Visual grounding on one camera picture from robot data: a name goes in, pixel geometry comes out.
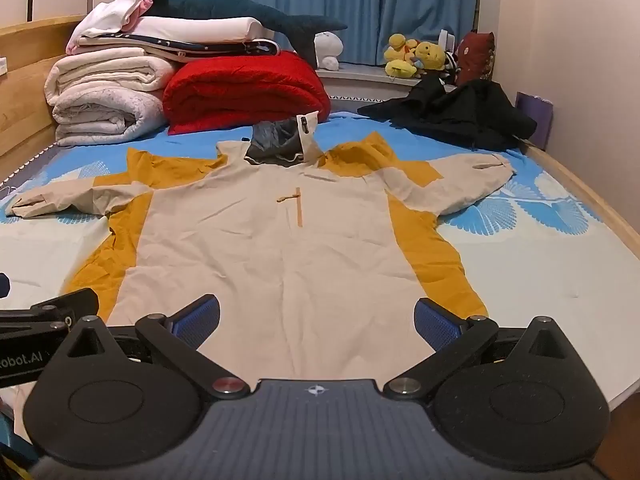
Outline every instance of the white plush toy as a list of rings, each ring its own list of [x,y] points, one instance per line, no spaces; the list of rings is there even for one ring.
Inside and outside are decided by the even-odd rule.
[[[344,49],[342,41],[332,32],[316,34],[316,56],[318,56],[318,68],[338,70],[337,57]]]

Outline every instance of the silver screw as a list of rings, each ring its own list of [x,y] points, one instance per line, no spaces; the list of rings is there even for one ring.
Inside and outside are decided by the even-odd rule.
[[[411,377],[397,377],[389,381],[389,389],[396,394],[411,395],[419,391],[421,384]]]
[[[237,394],[246,383],[237,377],[220,377],[213,383],[213,389],[220,394]]]

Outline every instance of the black jacket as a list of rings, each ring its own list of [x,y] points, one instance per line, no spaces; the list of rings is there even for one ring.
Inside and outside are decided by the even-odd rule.
[[[432,74],[407,97],[363,106],[358,113],[417,135],[496,152],[516,148],[516,137],[529,139],[537,126],[511,105],[498,83],[475,79],[447,94]]]

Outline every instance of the teal whale plush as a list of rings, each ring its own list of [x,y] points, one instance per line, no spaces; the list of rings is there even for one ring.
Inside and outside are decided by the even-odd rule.
[[[255,18],[262,26],[283,33],[291,46],[313,68],[318,68],[314,40],[319,32],[343,30],[347,26],[327,16],[289,15],[251,0],[153,0],[147,16],[218,20]]]

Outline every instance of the red blanket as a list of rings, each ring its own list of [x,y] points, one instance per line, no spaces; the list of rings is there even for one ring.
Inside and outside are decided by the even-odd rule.
[[[169,134],[280,121],[331,103],[316,72],[292,52],[278,56],[225,56],[187,63],[162,97]]]

